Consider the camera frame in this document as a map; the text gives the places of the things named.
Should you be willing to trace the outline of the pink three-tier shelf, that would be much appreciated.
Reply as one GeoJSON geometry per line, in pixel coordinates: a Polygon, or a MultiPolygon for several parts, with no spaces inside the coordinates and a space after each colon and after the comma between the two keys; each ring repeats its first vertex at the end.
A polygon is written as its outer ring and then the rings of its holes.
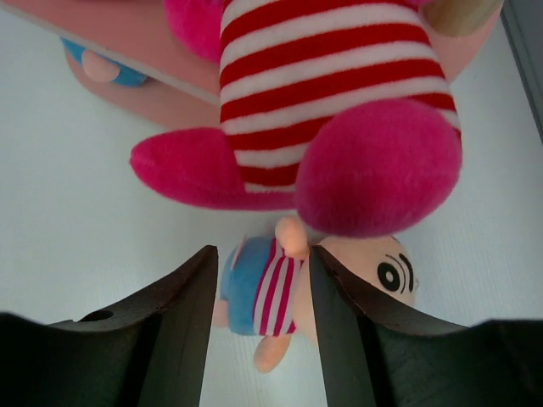
{"type": "Polygon", "coordinates": [[[160,1],[3,1],[11,14],[132,68],[138,87],[99,83],[66,58],[89,92],[168,129],[217,125],[218,69],[171,34],[160,1]]]}

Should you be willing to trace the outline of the boy doll plush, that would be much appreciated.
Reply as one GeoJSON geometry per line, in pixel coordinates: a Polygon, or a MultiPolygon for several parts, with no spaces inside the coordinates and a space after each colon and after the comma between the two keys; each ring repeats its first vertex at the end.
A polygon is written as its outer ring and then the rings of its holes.
{"type": "Polygon", "coordinates": [[[92,81],[99,83],[112,82],[116,85],[136,87],[141,86],[148,77],[113,59],[83,47],[80,44],[60,38],[64,49],[82,67],[83,72],[92,81]]]}
{"type": "MultiPolygon", "coordinates": [[[[395,237],[329,236],[319,244],[356,276],[414,305],[417,276],[395,237]]],[[[254,363],[261,373],[282,361],[294,334],[317,340],[310,251],[305,225],[290,215],[277,222],[273,236],[244,239],[224,264],[212,323],[238,335],[260,337],[254,363]]]]}

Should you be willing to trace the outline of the aluminium frame post right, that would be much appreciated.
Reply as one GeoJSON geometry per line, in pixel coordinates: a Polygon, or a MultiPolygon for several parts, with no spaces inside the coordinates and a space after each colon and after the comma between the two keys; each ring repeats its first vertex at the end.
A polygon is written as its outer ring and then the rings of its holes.
{"type": "Polygon", "coordinates": [[[542,138],[542,0],[505,1],[501,20],[542,138]]]}

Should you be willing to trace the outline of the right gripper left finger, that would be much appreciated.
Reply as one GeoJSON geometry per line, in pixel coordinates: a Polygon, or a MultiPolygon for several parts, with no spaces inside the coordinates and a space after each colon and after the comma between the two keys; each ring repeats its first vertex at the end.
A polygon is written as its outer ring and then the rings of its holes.
{"type": "Polygon", "coordinates": [[[79,321],[2,313],[2,405],[198,405],[217,274],[217,249],[206,246],[79,321]]]}

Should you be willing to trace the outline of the panda plush yellow glasses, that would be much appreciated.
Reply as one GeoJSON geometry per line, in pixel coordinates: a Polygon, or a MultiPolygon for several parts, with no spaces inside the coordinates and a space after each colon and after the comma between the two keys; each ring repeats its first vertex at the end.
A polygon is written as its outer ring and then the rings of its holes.
{"type": "Polygon", "coordinates": [[[219,64],[223,1],[164,0],[167,24],[176,39],[202,59],[219,64]]]}
{"type": "Polygon", "coordinates": [[[405,230],[451,194],[458,114],[417,1],[224,1],[220,124],[147,138],[142,183],[210,209],[293,209],[328,234],[405,230]]]}

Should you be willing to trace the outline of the boy doll plush on shelf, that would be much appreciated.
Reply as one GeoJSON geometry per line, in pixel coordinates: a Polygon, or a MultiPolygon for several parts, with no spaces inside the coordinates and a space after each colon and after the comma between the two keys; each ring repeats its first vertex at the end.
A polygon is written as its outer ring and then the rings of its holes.
{"type": "Polygon", "coordinates": [[[136,87],[141,86],[148,77],[113,59],[83,47],[80,44],[60,38],[64,49],[82,67],[83,72],[92,81],[99,83],[112,82],[116,85],[136,87]]]}

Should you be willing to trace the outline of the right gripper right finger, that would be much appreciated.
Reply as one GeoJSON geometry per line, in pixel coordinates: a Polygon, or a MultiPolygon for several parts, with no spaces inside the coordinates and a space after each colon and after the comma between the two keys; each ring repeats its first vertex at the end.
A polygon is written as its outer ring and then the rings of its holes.
{"type": "Polygon", "coordinates": [[[329,405],[541,405],[541,321],[443,321],[363,281],[321,247],[311,251],[310,273],[329,405]]]}

